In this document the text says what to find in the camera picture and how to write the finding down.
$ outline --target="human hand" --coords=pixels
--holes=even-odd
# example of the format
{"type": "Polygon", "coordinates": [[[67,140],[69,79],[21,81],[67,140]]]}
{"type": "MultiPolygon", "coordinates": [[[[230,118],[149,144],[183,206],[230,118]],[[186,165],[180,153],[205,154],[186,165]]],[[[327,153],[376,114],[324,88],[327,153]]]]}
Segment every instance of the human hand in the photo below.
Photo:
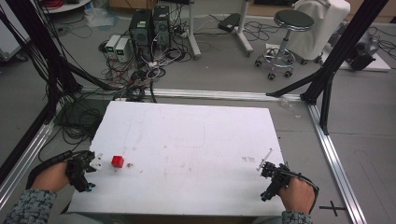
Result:
{"type": "Polygon", "coordinates": [[[315,200],[312,186],[296,177],[292,177],[289,184],[279,190],[279,196],[286,210],[304,212],[306,214],[309,214],[315,200]]]}
{"type": "Polygon", "coordinates": [[[41,172],[31,189],[46,189],[57,192],[69,183],[66,175],[67,162],[59,162],[41,172]]]}

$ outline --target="round stool cushion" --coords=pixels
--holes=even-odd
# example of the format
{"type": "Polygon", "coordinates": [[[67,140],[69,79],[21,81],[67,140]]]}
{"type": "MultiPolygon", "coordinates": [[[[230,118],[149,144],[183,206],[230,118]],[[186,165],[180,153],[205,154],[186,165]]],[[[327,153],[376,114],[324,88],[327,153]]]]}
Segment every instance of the round stool cushion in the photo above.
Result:
{"type": "Polygon", "coordinates": [[[292,31],[308,31],[314,25],[314,20],[297,10],[281,10],[278,11],[274,16],[274,21],[280,27],[292,30],[292,31]]]}

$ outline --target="black cross mark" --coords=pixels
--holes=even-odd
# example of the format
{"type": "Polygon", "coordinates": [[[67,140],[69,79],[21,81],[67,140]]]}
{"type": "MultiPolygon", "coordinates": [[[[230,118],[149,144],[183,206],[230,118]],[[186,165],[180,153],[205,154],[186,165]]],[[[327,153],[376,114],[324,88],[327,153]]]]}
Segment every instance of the black cross mark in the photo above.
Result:
{"type": "Polygon", "coordinates": [[[332,204],[331,207],[328,207],[328,206],[320,206],[319,209],[331,209],[331,210],[334,211],[334,215],[335,215],[336,217],[338,217],[337,210],[347,210],[345,207],[335,207],[335,206],[334,206],[334,203],[333,203],[332,201],[330,201],[330,203],[332,204]]]}

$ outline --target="sleeve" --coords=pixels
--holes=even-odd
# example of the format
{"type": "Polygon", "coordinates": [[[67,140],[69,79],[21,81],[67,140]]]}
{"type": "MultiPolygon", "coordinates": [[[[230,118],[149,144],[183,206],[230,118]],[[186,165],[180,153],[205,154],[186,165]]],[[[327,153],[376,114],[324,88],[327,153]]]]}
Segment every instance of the sleeve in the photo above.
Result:
{"type": "Polygon", "coordinates": [[[7,215],[4,224],[47,223],[55,198],[55,192],[27,189],[7,215]]]}
{"type": "Polygon", "coordinates": [[[282,212],[282,224],[312,224],[311,216],[302,212],[282,212]]]}

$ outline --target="red cube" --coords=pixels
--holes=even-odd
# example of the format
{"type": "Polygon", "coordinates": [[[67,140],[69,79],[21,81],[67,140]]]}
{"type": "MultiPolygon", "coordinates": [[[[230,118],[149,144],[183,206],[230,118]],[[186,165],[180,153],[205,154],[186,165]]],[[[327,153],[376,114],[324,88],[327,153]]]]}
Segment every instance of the red cube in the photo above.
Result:
{"type": "Polygon", "coordinates": [[[111,164],[112,164],[114,167],[122,168],[122,165],[123,165],[123,157],[122,157],[122,156],[113,156],[113,160],[111,161],[111,164]]]}

